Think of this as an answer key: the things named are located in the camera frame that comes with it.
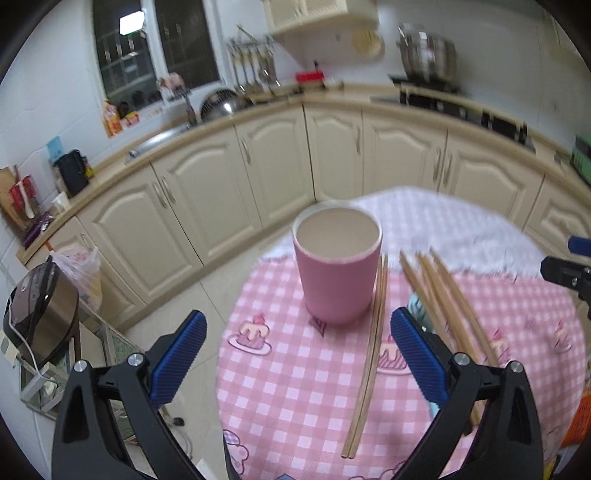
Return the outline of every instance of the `kitchen sink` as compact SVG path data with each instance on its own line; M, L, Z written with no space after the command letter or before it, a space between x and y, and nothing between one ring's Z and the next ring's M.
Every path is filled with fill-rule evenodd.
M147 139L145 142L140 143L133 150L129 151L129 158L125 161L125 164L127 165L129 162L133 161L140 155L143 155L149 152L150 150L159 147L163 143L166 143L167 141L172 140L173 138L176 138L179 135L182 135L183 133L188 132L190 129L198 126L199 124L195 126L191 126L189 124L182 124L177 127L171 128L170 130L166 130L162 133L159 133L158 135L155 135L152 138Z
M275 97L275 98L265 100L262 102L256 102L255 104L250 105L246 108L252 108L253 106L257 106L257 105L269 105L271 103L281 102L281 101L285 101L288 99L289 99L289 96L287 96L287 95L279 96L279 97ZM159 133L158 135L155 135L152 138L147 139L145 142L140 143L140 145L135 147L133 150L129 151L129 157L127 158L127 160L125 160L125 165L129 164L130 162L134 161L137 157L149 152L150 150L153 150L156 147L159 147L163 143L166 143L167 141L172 140L173 138L176 138L185 132L188 132L192 128L198 128L199 126L204 125L205 123L206 122L199 122L196 125L190 125L188 123L182 124L177 127L166 130L162 133Z

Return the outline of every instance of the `cake print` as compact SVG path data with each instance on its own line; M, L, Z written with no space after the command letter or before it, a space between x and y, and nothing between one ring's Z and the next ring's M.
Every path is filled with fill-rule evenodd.
M271 345L267 343L270 333L269 327L265 325L264 314L259 313L251 322L243 322L238 334L232 335L228 343L243 352L264 356L271 353Z
M228 446L228 453L232 459L232 466L238 475L244 473L244 461L248 459L248 449L240 443L240 438L230 430L223 431L223 439Z
M554 338L556 343L554 344L554 351L556 353L568 352L573 346L570 342L569 331L566 329L566 325L563 320L560 320L556 331L554 332Z
M410 375L410 369L392 335L379 348L377 372L384 375Z
M498 329L492 337L491 347L495 351L500 365L505 365L511 360L511 351L509 350L509 342L503 335L501 329Z
M316 330L318 330L318 333L320 334L320 336L322 338L324 338L324 331L326 330L326 322L323 322L322 320L319 320L316 317L312 317L310 319L310 325L312 325L312 327L314 327Z

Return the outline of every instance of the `countertop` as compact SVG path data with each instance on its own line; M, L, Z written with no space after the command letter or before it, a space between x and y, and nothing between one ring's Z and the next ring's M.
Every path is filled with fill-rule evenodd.
M479 104L461 96L433 92L432 90L425 90L418 87L405 87L404 89L410 93L435 96L442 100L449 100L472 109L481 108L496 116L504 116L504 118L519 124L519 120L515 118L503 115L501 112L494 111L489 106ZM130 145L125 150L120 151L98 165L95 178L90 182L87 188L70 200L70 208L59 214L55 221L29 248L25 249L24 247L21 247L17 251L17 258L23 264L26 264L37 250L39 250L39 248L69 219L80 212L102 193L146 167L150 162L156 161L181 147L196 142L208 135L218 133L226 128L231 128L252 119L269 115L274 112L280 112L298 105L324 106L326 108L354 111L363 110L367 113L393 117L399 116L409 121L416 121L421 124L428 124L439 128L447 128L450 132L467 136L473 141L492 147L511 158L515 158L533 170L540 171L550 180L567 190L569 194L575 197L578 201L584 205L591 205L591 189L578 177L568 163L559 164L554 160L556 153L559 153L563 157L570 156L570 153L552 142L552 140L529 129L529 135L535 148L534 153L531 149L525 148L523 145L511 141L506 137L490 132L480 126L461 119L407 105L371 102L371 97L373 96L395 96L400 94L400 90L400 87L397 86L371 86L361 84L343 85L341 83L330 86L326 90L314 90L299 95L292 95L273 103L253 106L234 116L221 118L197 128L193 128L185 134L179 135L169 142L137 157L126 165L125 162L128 159L127 151L136 146L138 143L136 142L134 145Z

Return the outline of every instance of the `cabinet handle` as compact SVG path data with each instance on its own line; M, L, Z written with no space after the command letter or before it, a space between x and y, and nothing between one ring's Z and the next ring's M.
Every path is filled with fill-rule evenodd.
M433 182L436 182L439 178L439 172L441 170L441 148L437 148L437 163L435 163L435 167L433 168Z
M170 203L177 203L177 199L174 198L173 192L172 192L172 190L170 190L170 187L168 186L168 182L166 181L166 179L164 177L161 177L161 179L162 179L162 185L164 186L164 193L166 194L166 196L170 200Z
M452 173L452 162L453 162L453 155L449 154L449 162L447 163L447 170L445 171L445 176L443 177L443 186L447 187L449 183L449 175Z
M166 200L164 200L164 197L162 196L162 191L160 190L160 186L158 185L158 182L153 181L152 187L154 187L154 191L156 192L156 196L158 197L158 200L160 200L160 205L162 205L162 207L164 207L164 208L168 208L168 203L166 203Z
M357 146L357 155L361 155L361 127L357 125L357 140L355 141Z
M246 154L246 163L250 165L251 163L251 153L248 151L248 147L246 146L246 142L242 139L242 148L244 148L244 153Z

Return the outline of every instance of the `ceiling light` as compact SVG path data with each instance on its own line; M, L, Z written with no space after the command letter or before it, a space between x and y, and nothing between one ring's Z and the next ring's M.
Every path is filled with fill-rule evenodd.
M142 11L121 17L121 19L119 19L119 33L121 35L128 35L141 30L144 27L144 20L145 15Z

